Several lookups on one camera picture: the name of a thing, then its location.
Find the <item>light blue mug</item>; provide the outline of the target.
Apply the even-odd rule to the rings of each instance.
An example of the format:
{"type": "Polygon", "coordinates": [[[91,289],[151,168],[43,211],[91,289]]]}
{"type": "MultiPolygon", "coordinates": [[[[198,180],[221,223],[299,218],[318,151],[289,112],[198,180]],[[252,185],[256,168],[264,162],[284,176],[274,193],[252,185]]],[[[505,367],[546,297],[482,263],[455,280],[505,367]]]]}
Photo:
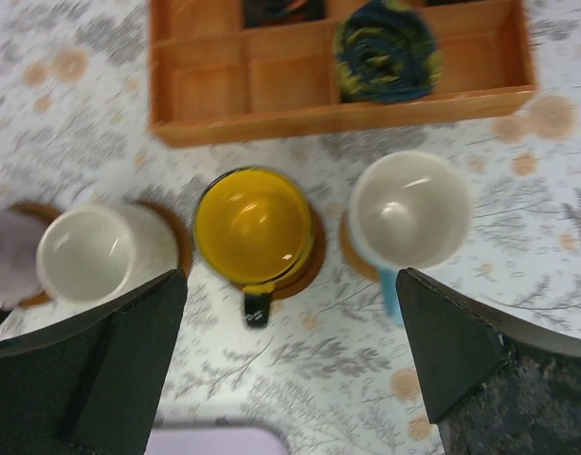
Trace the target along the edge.
{"type": "Polygon", "coordinates": [[[399,272],[450,259],[464,244],[471,219],[465,179],[437,155],[393,153],[358,177],[346,211],[348,240],[376,271],[386,313],[396,324],[404,324],[395,287],[399,272]]]}

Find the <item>yellow glass cup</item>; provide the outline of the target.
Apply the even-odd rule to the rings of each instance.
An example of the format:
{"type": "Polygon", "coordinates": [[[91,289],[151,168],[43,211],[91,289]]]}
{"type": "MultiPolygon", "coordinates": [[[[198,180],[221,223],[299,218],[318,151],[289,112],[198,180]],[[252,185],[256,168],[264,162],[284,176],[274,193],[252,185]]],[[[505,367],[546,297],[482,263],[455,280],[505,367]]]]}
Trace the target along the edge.
{"type": "Polygon", "coordinates": [[[192,233],[209,267],[243,292],[245,325],[261,329],[268,324],[276,284],[309,258],[315,221],[294,180],[252,166],[208,185],[194,211],[192,233]]]}

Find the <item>cream white mug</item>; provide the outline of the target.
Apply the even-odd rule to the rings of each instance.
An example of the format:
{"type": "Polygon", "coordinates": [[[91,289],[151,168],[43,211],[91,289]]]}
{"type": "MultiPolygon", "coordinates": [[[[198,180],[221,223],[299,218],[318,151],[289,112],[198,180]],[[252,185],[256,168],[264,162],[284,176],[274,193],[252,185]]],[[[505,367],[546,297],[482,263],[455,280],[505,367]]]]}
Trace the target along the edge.
{"type": "Polygon", "coordinates": [[[180,265],[172,228],[140,204],[87,204],[45,231],[36,269],[52,298],[78,305],[113,300],[180,265]]]}

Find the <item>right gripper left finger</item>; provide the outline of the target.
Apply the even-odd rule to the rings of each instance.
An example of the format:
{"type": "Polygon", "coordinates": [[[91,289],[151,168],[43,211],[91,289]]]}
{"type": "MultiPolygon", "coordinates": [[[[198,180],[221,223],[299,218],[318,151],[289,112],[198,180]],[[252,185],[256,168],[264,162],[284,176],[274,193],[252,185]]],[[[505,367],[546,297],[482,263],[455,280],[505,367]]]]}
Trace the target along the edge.
{"type": "Polygon", "coordinates": [[[142,454],[187,299],[171,270],[0,342],[0,454],[142,454]]]}

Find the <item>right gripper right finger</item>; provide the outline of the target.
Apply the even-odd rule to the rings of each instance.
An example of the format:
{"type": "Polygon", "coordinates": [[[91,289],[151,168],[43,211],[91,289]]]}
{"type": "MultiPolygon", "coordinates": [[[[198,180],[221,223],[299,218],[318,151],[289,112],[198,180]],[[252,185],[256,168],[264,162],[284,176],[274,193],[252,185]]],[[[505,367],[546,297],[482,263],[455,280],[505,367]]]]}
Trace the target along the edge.
{"type": "Polygon", "coordinates": [[[581,454],[581,339],[409,268],[396,290],[427,418],[447,454],[581,454]]]}

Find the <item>light wooden coaster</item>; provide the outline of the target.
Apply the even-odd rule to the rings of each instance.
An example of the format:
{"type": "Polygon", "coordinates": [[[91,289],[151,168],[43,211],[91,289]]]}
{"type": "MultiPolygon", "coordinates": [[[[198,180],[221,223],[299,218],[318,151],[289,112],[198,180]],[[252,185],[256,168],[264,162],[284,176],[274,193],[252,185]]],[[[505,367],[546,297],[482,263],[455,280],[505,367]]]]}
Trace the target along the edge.
{"type": "Polygon", "coordinates": [[[344,211],[339,223],[338,242],[345,263],[358,275],[370,282],[379,282],[379,275],[376,269],[368,264],[354,248],[347,221],[347,211],[344,211]]]}

